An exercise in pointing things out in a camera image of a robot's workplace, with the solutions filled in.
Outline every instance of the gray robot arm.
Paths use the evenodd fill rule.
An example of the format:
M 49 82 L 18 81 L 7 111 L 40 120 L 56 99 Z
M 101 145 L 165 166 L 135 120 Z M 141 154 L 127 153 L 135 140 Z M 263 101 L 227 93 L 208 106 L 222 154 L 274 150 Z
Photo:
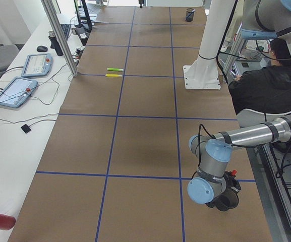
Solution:
M 291 54 L 291 1 L 245 0 L 242 24 L 245 39 L 284 39 Z M 291 141 L 291 115 L 252 127 L 220 132 L 212 137 L 193 136 L 191 151 L 200 158 L 197 172 L 188 184 L 190 198 L 225 211 L 234 208 L 240 190 L 235 176 L 225 172 L 231 152 L 243 146 Z

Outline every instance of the white table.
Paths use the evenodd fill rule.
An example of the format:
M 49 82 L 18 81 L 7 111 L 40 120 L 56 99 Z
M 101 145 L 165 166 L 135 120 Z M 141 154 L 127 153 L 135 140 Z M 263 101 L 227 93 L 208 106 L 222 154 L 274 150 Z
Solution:
M 69 23 L 70 18 L 59 15 L 60 23 Z M 27 43 L 21 49 L 10 68 L 23 66 L 27 55 L 36 54 L 37 46 L 48 47 L 48 53 L 53 57 L 53 66 L 50 73 L 43 78 L 35 78 L 39 84 L 48 80 L 64 64 L 63 56 L 57 56 L 50 47 L 48 31 L 52 30 L 50 23 L 45 17 L 43 22 L 34 31 Z M 68 45 L 72 53 L 81 46 L 77 35 L 68 39 Z M 4 88 L 15 76 L 20 76 L 22 69 L 15 69 L 5 73 L 0 79 L 0 88 Z M 17 122 L 36 116 L 50 113 L 58 113 L 66 96 L 72 78 L 68 66 L 65 66 L 54 79 L 60 84 L 59 91 L 51 105 L 44 105 L 39 100 L 29 98 L 19 109 L 4 108 L 0 106 L 0 118 Z M 38 87 L 32 94 L 46 103 L 50 103 L 56 92 L 57 83 L 52 80 Z M 56 119 L 57 115 L 34 119 L 25 123 L 9 124 L 0 120 L 0 213 L 17 218 L 28 192 L 37 166 L 42 157 L 44 148 L 54 126 L 53 121 L 43 121 L 31 127 L 32 131 L 25 134 L 21 130 L 24 124 L 30 125 L 43 119 Z M 0 241 L 7 241 L 12 230 L 0 230 Z

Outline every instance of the black mouse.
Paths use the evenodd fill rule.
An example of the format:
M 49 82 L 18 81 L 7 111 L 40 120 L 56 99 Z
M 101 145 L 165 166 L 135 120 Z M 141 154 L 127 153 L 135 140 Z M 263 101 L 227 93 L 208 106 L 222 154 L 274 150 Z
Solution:
M 37 52 L 47 52 L 48 51 L 48 47 L 43 46 L 43 45 L 39 45 L 36 49 Z

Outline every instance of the chair backrest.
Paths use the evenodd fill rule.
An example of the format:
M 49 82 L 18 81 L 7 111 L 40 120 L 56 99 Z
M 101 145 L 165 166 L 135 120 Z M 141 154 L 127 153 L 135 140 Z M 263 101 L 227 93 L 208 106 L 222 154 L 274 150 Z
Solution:
M 291 112 L 285 113 L 267 113 L 266 120 L 268 122 L 273 121 L 277 117 L 291 114 Z M 265 122 L 265 116 L 263 112 L 258 112 L 252 109 L 245 108 L 237 114 L 237 120 L 241 128 L 258 125 Z

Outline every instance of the green marker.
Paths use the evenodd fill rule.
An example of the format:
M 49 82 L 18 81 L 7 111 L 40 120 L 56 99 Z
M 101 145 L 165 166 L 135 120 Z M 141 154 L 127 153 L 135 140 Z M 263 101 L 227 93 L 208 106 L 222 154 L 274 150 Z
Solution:
M 123 72 L 124 69 L 119 69 L 119 68 L 107 68 L 108 71 L 114 71 L 114 72 Z

